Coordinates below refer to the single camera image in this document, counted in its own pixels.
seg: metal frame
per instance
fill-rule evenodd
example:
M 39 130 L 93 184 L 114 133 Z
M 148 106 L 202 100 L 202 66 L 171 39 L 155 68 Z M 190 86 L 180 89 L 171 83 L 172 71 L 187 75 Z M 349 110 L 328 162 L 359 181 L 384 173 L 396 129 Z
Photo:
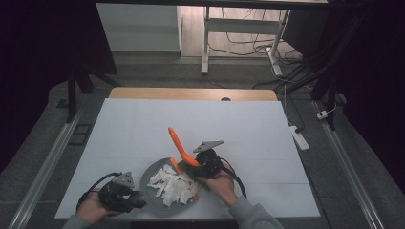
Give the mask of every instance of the metal frame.
M 316 102 L 313 101 L 312 105 L 316 112 L 320 112 L 320 109 L 318 108 Z M 372 229 L 385 228 L 383 222 L 381 221 L 380 216 L 378 215 L 373 205 L 373 201 L 370 198 L 369 193 L 363 186 L 363 183 L 361 182 L 360 178 L 356 173 L 354 166 L 352 165 L 352 162 L 348 157 L 345 147 L 340 141 L 337 132 L 333 130 L 326 121 L 322 122 L 322 127 L 325 131 L 326 136 L 330 141 L 330 144 L 334 152 L 336 153 L 337 160 L 339 161 L 340 166 L 343 172 L 345 173 L 350 186 L 352 187 L 354 195 L 356 196 L 359 202 L 361 210 L 363 211 L 363 214 L 366 218 L 366 221 L 369 223 L 370 228 Z
M 268 57 L 271 62 L 271 68 L 276 76 L 282 76 L 283 73 L 278 65 L 275 53 L 287 22 L 289 10 L 286 11 L 281 21 L 261 21 L 245 19 L 228 18 L 210 18 L 209 7 L 204 8 L 204 38 L 202 47 L 202 74 L 208 74 L 209 47 L 208 38 L 210 32 L 234 32 L 234 33 L 258 33 L 274 34 L 274 43 Z
M 81 104 L 78 112 L 73 117 L 70 123 L 65 123 L 65 125 L 63 126 L 61 132 L 59 133 L 59 136 L 57 137 L 56 142 L 48 153 L 48 156 L 42 164 L 41 169 L 33 180 L 30 189 L 24 196 L 24 199 L 21 201 L 20 206 L 12 217 L 12 220 L 7 228 L 25 228 L 28 221 L 30 220 L 32 212 L 35 209 L 40 197 L 42 196 L 42 193 L 44 192 L 48 181 L 53 174 L 54 168 L 56 167 L 57 162 L 62 156 L 62 153 L 65 150 L 66 145 L 68 144 L 72 132 L 75 130 L 75 126 L 78 120 L 83 114 L 83 108 L 85 107 L 89 97 L 88 95 L 83 96 L 84 101 Z

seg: white wall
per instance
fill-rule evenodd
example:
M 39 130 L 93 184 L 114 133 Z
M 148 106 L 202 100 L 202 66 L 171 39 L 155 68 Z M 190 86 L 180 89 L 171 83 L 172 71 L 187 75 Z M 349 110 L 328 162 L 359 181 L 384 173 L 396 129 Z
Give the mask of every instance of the white wall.
M 112 51 L 181 49 L 179 7 L 100 3 L 96 5 Z

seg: table leg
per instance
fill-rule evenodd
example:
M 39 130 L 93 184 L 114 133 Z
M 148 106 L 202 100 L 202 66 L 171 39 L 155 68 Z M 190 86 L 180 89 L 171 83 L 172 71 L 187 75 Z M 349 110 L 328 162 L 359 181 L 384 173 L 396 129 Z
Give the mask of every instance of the table leg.
M 209 34 L 209 7 L 204 8 L 204 36 L 202 47 L 202 74 L 208 74 L 208 34 Z
M 286 10 L 283 18 L 280 21 L 279 29 L 277 31 L 276 36 L 274 37 L 274 43 L 269 52 L 267 53 L 268 58 L 270 58 L 271 68 L 274 70 L 274 74 L 276 76 L 282 76 L 283 72 L 280 69 L 280 66 L 277 62 L 276 52 L 278 44 L 280 43 L 281 35 L 283 34 L 284 27 L 286 26 L 287 18 L 288 18 L 289 10 Z

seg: power strip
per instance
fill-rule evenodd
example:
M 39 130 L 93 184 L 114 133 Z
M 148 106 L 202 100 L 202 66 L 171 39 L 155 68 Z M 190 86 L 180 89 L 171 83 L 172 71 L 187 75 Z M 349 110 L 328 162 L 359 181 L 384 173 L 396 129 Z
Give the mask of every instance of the power strip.
M 309 149 L 309 145 L 304 140 L 303 135 L 301 135 L 301 133 L 295 133 L 295 130 L 297 130 L 297 127 L 290 126 L 289 129 L 291 130 L 292 137 L 294 137 L 294 141 L 298 145 L 300 150 L 304 151 L 304 150 Z
M 318 117 L 318 119 L 324 119 L 328 116 L 328 113 L 326 111 L 317 113 L 316 116 Z

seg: white tabletop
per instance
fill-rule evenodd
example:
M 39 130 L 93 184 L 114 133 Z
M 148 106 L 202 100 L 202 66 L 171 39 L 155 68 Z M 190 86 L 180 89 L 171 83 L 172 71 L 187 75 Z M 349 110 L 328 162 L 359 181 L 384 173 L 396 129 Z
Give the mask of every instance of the white tabletop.
M 180 160 L 168 127 L 176 130 L 189 154 L 202 141 L 223 140 L 216 152 L 232 164 L 248 200 L 260 202 L 274 217 L 320 216 L 280 102 L 114 98 L 102 106 L 55 217 L 74 214 L 80 196 L 104 175 L 131 171 L 137 188 L 153 162 L 165 157 Z M 201 189 L 199 195 L 183 211 L 159 212 L 145 206 L 117 219 L 231 219 L 212 193 Z

